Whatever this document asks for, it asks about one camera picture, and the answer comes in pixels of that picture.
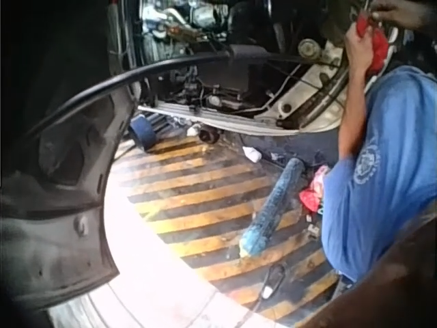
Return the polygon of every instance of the mechanic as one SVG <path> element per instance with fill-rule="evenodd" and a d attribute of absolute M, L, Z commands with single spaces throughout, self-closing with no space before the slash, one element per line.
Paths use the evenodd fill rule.
<path fill-rule="evenodd" d="M 435 37 L 437 8 L 375 0 L 372 17 Z M 412 219 L 437 198 L 437 82 L 412 66 L 381 77 L 365 97 L 371 28 L 346 34 L 350 76 L 339 161 L 324 179 L 322 244 L 347 278 L 362 278 Z"/>

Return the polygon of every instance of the auto repair shop floor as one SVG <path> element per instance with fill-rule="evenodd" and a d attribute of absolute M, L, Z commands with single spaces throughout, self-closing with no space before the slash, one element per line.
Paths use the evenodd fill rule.
<path fill-rule="evenodd" d="M 120 144 L 116 157 L 122 156 L 112 167 L 111 179 L 147 226 L 199 276 L 250 306 L 268 267 L 285 261 L 285 282 L 258 312 L 293 325 L 326 303 L 337 277 L 320 242 L 308 238 L 308 223 L 296 200 L 284 205 L 285 214 L 265 252 L 239 256 L 240 235 L 274 186 L 278 167 L 265 161 L 254 164 L 241 148 L 222 141 L 210 146 L 197 138 L 174 137 L 148 154 L 126 152 L 131 145 Z M 146 249 L 137 251 L 147 256 Z"/>

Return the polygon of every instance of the hand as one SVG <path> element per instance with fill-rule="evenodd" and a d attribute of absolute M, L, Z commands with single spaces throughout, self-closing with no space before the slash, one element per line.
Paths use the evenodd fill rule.
<path fill-rule="evenodd" d="M 370 9 L 375 21 L 386 21 L 412 30 L 430 24 L 433 11 L 429 5 L 408 0 L 375 0 Z"/>
<path fill-rule="evenodd" d="M 364 78 L 373 60 L 373 46 L 371 42 L 373 29 L 368 27 L 362 38 L 356 32 L 356 23 L 350 25 L 346 33 L 345 46 L 349 59 L 349 72 Z"/>

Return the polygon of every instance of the shirt logo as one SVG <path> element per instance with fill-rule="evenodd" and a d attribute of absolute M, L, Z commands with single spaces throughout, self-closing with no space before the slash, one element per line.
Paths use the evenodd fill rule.
<path fill-rule="evenodd" d="M 380 164 L 380 152 L 376 144 L 366 145 L 356 161 L 354 181 L 363 185 L 375 174 Z"/>

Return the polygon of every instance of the engine compartment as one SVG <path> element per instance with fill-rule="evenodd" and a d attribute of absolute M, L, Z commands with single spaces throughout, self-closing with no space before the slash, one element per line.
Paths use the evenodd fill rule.
<path fill-rule="evenodd" d="M 255 44 L 293 59 L 191 66 L 148 77 L 140 109 L 194 121 L 203 115 L 223 122 L 237 119 L 236 124 L 273 128 L 274 134 L 333 128 L 341 118 L 348 76 L 343 37 L 368 4 L 368 0 L 138 0 L 133 16 L 127 18 L 133 22 L 131 52 L 138 66 L 220 51 L 230 44 Z M 398 32 L 387 32 L 394 44 Z"/>

